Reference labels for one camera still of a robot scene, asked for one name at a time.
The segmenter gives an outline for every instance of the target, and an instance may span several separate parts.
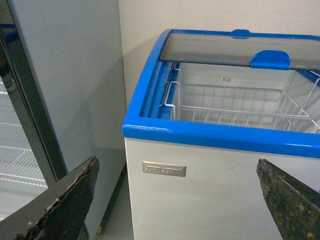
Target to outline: blue plastic rim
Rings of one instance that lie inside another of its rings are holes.
[[[302,132],[258,129],[160,119],[154,105],[161,101],[164,72],[168,63],[160,61],[163,47],[171,33],[206,34],[241,37],[241,31],[165,30],[151,50],[132,96],[122,134],[125,138],[151,140],[204,147],[234,149],[320,159],[320,135]],[[318,40],[311,35],[251,33],[243,37]]]

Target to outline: freezer side panel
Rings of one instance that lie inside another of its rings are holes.
[[[320,161],[269,153],[125,139],[135,240],[281,240],[256,169],[265,158],[315,190]],[[143,172],[143,161],[186,176]]]

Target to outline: display refrigerator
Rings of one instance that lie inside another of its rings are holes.
[[[118,1],[1,0],[0,39],[0,220],[94,155],[93,239],[126,162]]]

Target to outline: wire shelf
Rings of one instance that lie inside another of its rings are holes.
[[[20,124],[19,118],[12,104],[0,103],[0,123]]]
[[[30,149],[26,134],[20,124],[0,122],[0,145]]]
[[[4,83],[1,81],[1,78],[0,78],[0,94],[8,94]]]
[[[29,149],[0,145],[0,179],[47,187],[36,158]]]
[[[320,133],[318,124],[282,89],[185,83],[181,69],[172,69],[179,71],[179,81],[168,82],[162,105],[172,107],[174,120]],[[174,104],[168,104],[172,83],[177,83],[177,93]]]

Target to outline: blue lid handle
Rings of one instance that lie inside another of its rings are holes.
[[[250,67],[253,69],[289,70],[290,57],[285,51],[263,50],[251,58]]]
[[[251,32],[247,29],[235,29],[229,34],[234,39],[248,39],[251,36]]]

